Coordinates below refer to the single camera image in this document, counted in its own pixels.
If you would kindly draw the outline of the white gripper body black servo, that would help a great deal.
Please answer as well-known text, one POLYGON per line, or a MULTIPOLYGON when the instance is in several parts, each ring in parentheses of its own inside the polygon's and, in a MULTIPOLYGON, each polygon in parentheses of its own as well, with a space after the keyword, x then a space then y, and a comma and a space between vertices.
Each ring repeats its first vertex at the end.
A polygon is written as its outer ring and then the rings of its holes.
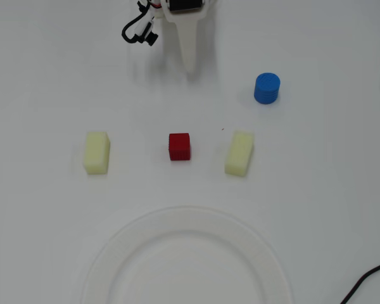
POLYGON ((163 14, 169 22, 200 20, 210 7, 205 0, 169 0, 160 1, 163 14))

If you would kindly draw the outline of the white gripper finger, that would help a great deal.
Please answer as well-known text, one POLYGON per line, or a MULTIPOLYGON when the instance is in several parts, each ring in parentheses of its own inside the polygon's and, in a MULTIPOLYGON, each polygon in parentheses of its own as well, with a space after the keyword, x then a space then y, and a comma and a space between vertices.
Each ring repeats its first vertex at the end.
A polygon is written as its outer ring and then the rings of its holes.
POLYGON ((193 73, 197 59, 198 23, 204 16, 200 14, 182 14, 173 15, 172 18, 172 22, 177 27, 184 68, 187 73, 193 73))

